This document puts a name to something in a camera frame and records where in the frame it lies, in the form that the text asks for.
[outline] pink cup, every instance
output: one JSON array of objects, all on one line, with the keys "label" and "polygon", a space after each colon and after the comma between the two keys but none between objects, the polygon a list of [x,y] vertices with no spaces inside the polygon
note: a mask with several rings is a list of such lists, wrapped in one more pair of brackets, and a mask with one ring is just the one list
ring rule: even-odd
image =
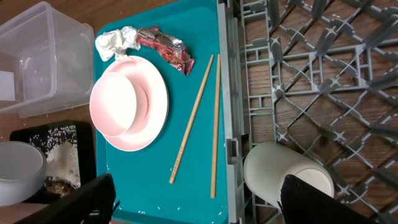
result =
[{"label": "pink cup", "polygon": [[105,136],[115,137],[134,127],[147,113],[145,91],[116,72],[105,73],[90,96],[90,115]]}]

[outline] white label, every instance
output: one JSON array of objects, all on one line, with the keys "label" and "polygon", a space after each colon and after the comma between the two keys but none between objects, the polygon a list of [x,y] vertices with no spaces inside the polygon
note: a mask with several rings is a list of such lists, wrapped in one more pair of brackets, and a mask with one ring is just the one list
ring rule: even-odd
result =
[{"label": "white label", "polygon": [[14,73],[0,71],[0,101],[15,101]]}]

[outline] transparent plastic bin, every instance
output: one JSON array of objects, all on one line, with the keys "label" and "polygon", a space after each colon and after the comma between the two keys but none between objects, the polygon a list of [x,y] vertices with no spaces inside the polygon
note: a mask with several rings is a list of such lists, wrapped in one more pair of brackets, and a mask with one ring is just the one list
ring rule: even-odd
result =
[{"label": "transparent plastic bin", "polygon": [[40,2],[0,26],[0,113],[21,117],[89,102],[93,29]]}]

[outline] gray dish rack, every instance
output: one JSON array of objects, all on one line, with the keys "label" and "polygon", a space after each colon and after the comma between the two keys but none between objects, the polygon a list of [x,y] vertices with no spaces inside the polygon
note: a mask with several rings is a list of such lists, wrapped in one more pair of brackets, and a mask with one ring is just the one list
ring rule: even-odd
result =
[{"label": "gray dish rack", "polygon": [[[382,49],[383,47],[398,46],[398,39],[389,39],[392,34],[398,32],[398,3],[397,7],[379,8],[374,5],[372,0],[342,0],[347,7],[353,7],[356,10],[347,19],[337,17],[330,19],[324,15],[324,12],[333,1],[315,0],[314,4],[310,6],[304,1],[289,0],[281,13],[278,0],[260,0],[250,3],[245,3],[243,0],[218,1],[230,223],[257,223],[258,208],[273,208],[267,202],[259,202],[256,196],[246,188],[243,179],[245,141],[249,141],[250,149],[256,145],[252,140],[251,118],[262,115],[272,118],[275,142],[282,144],[288,142],[299,149],[299,152],[314,159],[328,170],[341,203],[350,204],[362,201],[377,214],[373,217],[375,221],[386,224],[398,223],[398,220],[392,215],[398,210],[398,203],[379,210],[364,198],[368,192],[368,185],[376,179],[395,191],[398,190],[398,175],[389,169],[398,160],[398,154],[394,154],[380,166],[375,166],[361,155],[362,148],[371,136],[379,136],[383,141],[398,148],[398,126],[388,124],[391,119],[398,116],[398,99],[384,91],[386,88],[398,86],[398,52]],[[300,9],[310,15],[309,21],[298,30],[283,25],[285,18],[294,9]],[[380,25],[365,38],[356,35],[355,29],[351,25],[360,14],[367,14],[380,22]],[[264,30],[266,30],[267,36],[248,44],[245,25],[258,20],[265,20]],[[312,45],[305,34],[317,21],[321,22],[325,28],[316,45]],[[280,38],[271,37],[277,30],[289,35],[290,41],[284,48],[282,48]],[[334,41],[341,35],[345,35],[356,44],[331,48]],[[308,52],[289,54],[297,43],[303,44]],[[333,57],[338,53],[351,53],[354,57],[346,62]],[[375,76],[372,68],[372,53],[392,62],[393,66],[386,68],[381,76]],[[260,57],[262,54],[268,54],[268,57]],[[307,59],[308,63],[303,67],[289,63],[290,60],[296,59]],[[315,61],[318,62],[318,68],[313,67]],[[324,77],[322,63],[324,61],[333,64],[340,71],[336,72],[334,77]],[[271,71],[267,72],[268,77],[264,77],[270,81],[270,93],[250,95],[249,67],[264,64],[268,64]],[[289,82],[283,78],[282,67],[295,74]],[[354,85],[344,85],[342,77],[348,77]],[[289,91],[298,80],[305,81],[309,90]],[[343,91],[357,91],[360,94],[353,104],[345,103],[332,95],[332,93]],[[290,99],[293,96],[304,95],[312,96],[312,99],[304,107]],[[370,122],[356,109],[366,95],[376,95],[394,109],[376,122]],[[320,97],[328,98],[342,111],[329,124],[319,122],[308,113],[310,107]],[[258,99],[258,106],[253,106],[250,103],[253,99]],[[266,99],[272,102],[271,105],[262,103]],[[281,101],[299,112],[284,126],[279,125],[276,111],[276,105]],[[345,130],[334,126],[347,116],[354,118],[366,127],[365,132],[355,142],[348,143],[345,138]],[[313,139],[309,147],[300,144],[299,139],[295,139],[289,131],[289,128],[302,117],[306,117],[319,131],[318,136]],[[313,146],[321,138],[333,141],[344,150],[344,153],[334,158],[332,162],[322,162],[312,152]],[[353,158],[359,159],[367,169],[372,170],[372,174],[355,187],[350,186],[336,169],[336,166],[342,161]],[[276,212],[266,223],[273,223],[280,216],[281,213]]]}]

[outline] wooden chopstick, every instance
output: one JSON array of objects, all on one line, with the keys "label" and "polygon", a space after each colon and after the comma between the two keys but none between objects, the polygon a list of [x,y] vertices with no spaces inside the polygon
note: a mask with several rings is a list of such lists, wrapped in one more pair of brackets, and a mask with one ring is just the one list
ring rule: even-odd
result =
[{"label": "wooden chopstick", "polygon": [[180,166],[182,154],[184,153],[184,149],[185,149],[185,146],[187,145],[187,140],[188,140],[188,137],[189,137],[189,133],[190,133],[191,128],[192,128],[193,120],[195,119],[195,115],[196,115],[197,110],[198,110],[199,102],[200,102],[201,96],[203,94],[203,90],[205,89],[207,77],[209,76],[211,64],[213,63],[213,58],[214,58],[214,55],[211,55],[209,64],[207,65],[205,76],[203,77],[203,80],[202,80],[201,85],[200,85],[200,89],[199,89],[199,92],[198,92],[198,95],[197,95],[197,99],[195,101],[195,104],[193,105],[193,109],[192,109],[192,112],[191,112],[191,117],[189,118],[188,126],[187,126],[187,129],[185,130],[184,138],[182,139],[182,143],[181,143],[178,155],[177,155],[177,159],[175,160],[172,176],[170,177],[170,180],[169,180],[170,184],[174,183],[175,176],[177,175],[177,171],[178,171],[178,167]]},{"label": "wooden chopstick", "polygon": [[221,71],[221,59],[220,59],[220,54],[218,54],[216,94],[215,94],[215,102],[214,102],[213,163],[211,165],[211,195],[210,195],[211,198],[216,197],[218,117],[219,117],[219,112],[220,112],[220,71]]}]

